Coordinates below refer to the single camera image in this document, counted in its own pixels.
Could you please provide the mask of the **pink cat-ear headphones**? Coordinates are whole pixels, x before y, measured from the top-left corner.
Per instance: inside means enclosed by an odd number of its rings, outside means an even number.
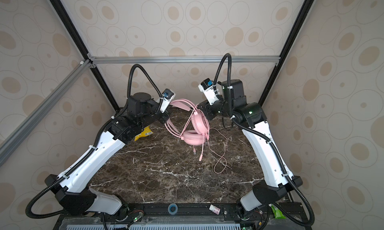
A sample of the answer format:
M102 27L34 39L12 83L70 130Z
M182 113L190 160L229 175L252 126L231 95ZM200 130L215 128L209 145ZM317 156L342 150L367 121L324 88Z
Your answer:
M176 128L171 119L168 119L165 123L166 129L173 136L183 140L190 146L203 146L210 137L209 121L203 112L198 109L197 105L187 99L174 100L170 102L170 105L191 112L191 114L182 131Z

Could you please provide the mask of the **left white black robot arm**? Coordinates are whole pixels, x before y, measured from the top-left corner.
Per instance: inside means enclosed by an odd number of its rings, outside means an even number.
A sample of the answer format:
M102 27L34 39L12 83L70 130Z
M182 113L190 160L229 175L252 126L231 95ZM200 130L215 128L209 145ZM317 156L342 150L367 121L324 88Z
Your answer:
M147 93L131 94L134 73L140 69L159 95L155 101ZM61 214L78 216L86 213L116 215L122 208L122 200L115 195L96 191L88 186L98 170L119 150L155 122L165 124L170 117L165 105L167 94L161 94L155 82L143 66L132 66L127 86L125 106L109 119L98 131L95 142L74 164L59 175L49 175L47 187L38 193L26 206L26 216L31 219L45 219ZM62 210L48 214L33 212L34 204L46 193L52 192Z

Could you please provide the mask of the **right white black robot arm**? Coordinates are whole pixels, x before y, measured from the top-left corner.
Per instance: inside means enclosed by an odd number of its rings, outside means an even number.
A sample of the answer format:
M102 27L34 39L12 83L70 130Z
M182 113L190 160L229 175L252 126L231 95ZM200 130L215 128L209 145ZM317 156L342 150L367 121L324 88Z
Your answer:
M198 109L209 121L217 116L228 117L233 125L242 130L263 170L264 180L255 184L251 191L238 200L238 216L247 219L254 210L273 205L295 224L311 227L315 222L315 214L299 190L303 184L301 177L295 176L286 166L261 105L247 103L243 83L233 80L231 71L232 56L226 53L219 63L215 78L201 83L199 88L205 94L206 101L200 103ZM297 220L277 203L291 191L296 192L306 206L309 212L307 221Z

